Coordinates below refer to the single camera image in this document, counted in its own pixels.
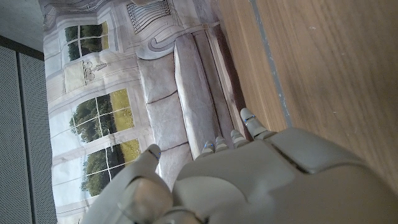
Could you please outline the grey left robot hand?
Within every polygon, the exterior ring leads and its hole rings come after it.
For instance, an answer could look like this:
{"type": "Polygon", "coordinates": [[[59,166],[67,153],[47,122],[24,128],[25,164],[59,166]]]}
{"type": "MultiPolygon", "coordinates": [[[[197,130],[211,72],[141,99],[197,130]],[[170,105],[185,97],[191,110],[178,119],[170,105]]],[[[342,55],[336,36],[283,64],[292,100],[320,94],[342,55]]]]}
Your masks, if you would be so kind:
{"type": "Polygon", "coordinates": [[[359,157],[303,129],[267,130],[243,108],[252,140],[208,142],[172,188],[151,144],[99,194],[83,223],[396,223],[397,195],[359,157]]]}

